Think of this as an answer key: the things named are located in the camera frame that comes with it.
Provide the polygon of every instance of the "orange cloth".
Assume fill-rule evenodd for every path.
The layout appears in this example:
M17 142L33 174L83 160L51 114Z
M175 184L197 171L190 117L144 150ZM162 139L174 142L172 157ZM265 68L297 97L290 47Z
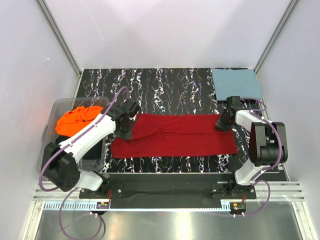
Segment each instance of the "orange cloth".
M62 136L72 137L89 125L101 112L101 106L78 106L65 113L56 123L56 133Z

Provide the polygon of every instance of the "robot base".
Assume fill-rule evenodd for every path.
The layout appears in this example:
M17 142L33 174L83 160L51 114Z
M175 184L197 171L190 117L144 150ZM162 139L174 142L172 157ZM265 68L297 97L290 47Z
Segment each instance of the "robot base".
M225 199L236 199L243 200L244 194L245 199L257 199L256 191L254 186L241 186L243 189L239 190L238 193L229 192L227 189L227 183L212 183L210 195L215 200Z

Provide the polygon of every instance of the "metal base plate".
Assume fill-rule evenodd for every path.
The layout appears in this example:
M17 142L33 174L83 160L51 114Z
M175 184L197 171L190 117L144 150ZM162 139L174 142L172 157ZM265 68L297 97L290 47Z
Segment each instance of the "metal base plate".
M105 195L97 195L95 191L91 191L89 189L81 189L79 198L80 199L107 199L108 196L108 190L111 190L111 198L112 199L121 199L124 191L124 185L121 182L113 182L110 183L109 186L105 186Z
M226 183L212 183L211 184L211 195L215 200L224 200L224 199L234 199L234 200L242 200L244 199L243 194L239 194L238 196L229 195L226 190ZM245 193L246 199L257 199L256 190L254 186L249 186L248 191Z

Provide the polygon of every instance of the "black marble table surface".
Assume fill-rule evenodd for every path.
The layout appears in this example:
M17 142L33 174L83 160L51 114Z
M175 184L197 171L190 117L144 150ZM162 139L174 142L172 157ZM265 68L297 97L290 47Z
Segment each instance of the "black marble table surface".
M108 97L127 86L143 113L156 115L220 114L225 102L216 100L212 68L85 69L77 97ZM242 101L259 108L255 101ZM249 132L233 129L238 154L198 157L140 157L114 159L109 135L102 173L221 173L239 169L248 159Z

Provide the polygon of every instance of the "gray floor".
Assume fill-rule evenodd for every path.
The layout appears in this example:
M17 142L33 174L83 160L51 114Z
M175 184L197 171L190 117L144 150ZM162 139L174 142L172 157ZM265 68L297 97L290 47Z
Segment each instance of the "gray floor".
M248 212L260 206L249 202ZM66 226L83 211L63 211ZM289 203L271 202L260 214L233 218L228 213L208 212L107 212L106 229L96 239L104 240L301 240L298 224ZM99 220L86 216L66 229L76 239L86 239L97 231ZM45 210L37 240L67 239L61 232L58 211Z

